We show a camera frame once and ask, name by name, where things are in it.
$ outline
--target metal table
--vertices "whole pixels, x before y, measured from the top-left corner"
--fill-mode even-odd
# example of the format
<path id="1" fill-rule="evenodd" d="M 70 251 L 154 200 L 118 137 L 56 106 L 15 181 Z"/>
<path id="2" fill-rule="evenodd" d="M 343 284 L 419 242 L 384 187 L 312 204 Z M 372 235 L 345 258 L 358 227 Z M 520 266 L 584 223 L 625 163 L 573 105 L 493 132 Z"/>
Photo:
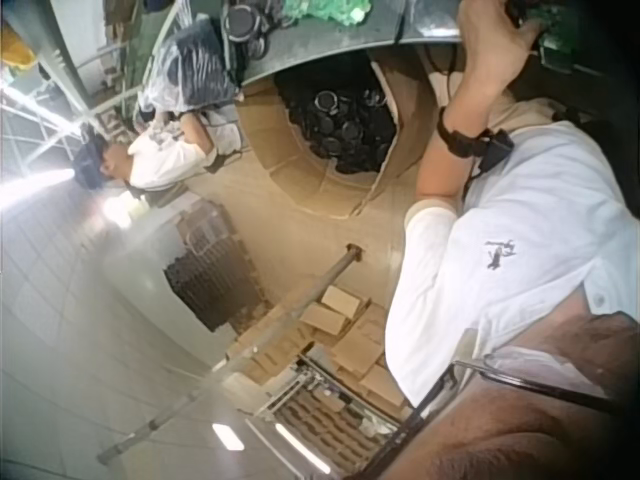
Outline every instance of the metal table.
<path id="1" fill-rule="evenodd" d="M 364 48 L 405 43 L 459 42 L 456 15 L 460 0 L 372 0 L 358 26 L 300 19 L 269 35 L 269 50 L 249 62 L 244 84 L 318 58 Z"/>

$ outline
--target clear plastic bag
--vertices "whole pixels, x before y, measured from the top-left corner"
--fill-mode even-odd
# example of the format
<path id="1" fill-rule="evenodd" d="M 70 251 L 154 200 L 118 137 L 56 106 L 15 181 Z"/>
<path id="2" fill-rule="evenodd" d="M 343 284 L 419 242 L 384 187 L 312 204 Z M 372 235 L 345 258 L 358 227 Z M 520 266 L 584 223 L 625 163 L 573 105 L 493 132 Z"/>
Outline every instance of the clear plastic bag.
<path id="1" fill-rule="evenodd" d="M 213 26 L 198 20 L 164 41 L 139 103 L 143 110 L 186 112 L 228 102 L 237 93 Z"/>

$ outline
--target floor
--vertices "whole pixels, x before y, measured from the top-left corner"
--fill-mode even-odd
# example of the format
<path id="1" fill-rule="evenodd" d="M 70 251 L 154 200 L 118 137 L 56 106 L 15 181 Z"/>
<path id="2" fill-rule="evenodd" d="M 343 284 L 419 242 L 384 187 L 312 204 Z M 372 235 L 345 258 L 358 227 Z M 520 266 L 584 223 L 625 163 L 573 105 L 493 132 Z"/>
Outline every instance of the floor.
<path id="1" fill-rule="evenodd" d="M 413 203 L 416 173 L 414 166 L 348 220 L 299 209 L 251 151 L 216 175 L 191 179 L 188 186 L 227 208 L 272 301 L 322 274 L 347 244 L 355 243 L 365 251 L 363 260 L 347 269 L 338 285 L 388 306 L 403 257 L 404 214 Z"/>

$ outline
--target man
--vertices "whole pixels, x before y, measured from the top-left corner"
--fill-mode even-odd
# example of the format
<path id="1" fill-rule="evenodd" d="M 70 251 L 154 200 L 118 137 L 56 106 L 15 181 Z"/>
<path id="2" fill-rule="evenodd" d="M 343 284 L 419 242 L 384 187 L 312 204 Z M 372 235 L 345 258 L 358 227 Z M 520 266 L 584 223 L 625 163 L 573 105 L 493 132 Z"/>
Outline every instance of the man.
<path id="1" fill-rule="evenodd" d="M 214 144 L 211 134 L 221 140 Z M 159 113 L 129 146 L 91 136 L 76 155 L 74 168 L 76 178 L 90 189 L 112 179 L 142 190 L 162 190 L 219 163 L 224 157 L 218 153 L 225 153 L 219 152 L 221 147 L 232 151 L 239 146 L 235 125 L 207 129 L 193 112 L 183 114 L 179 122 L 167 123 L 166 116 Z"/>
<path id="2" fill-rule="evenodd" d="M 541 102 L 503 94 L 540 25 L 515 28 L 504 0 L 463 0 L 458 22 L 467 64 L 407 214 L 389 368 L 414 406 L 455 358 L 488 354 L 504 356 L 500 368 L 624 405 L 640 354 L 639 224 L 590 138 L 551 124 Z M 448 137 L 471 141 L 496 125 L 514 149 L 462 204 L 477 162 Z M 611 438 L 610 417 L 584 406 L 469 375 L 461 386 L 385 478 L 585 478 L 580 467 Z"/>

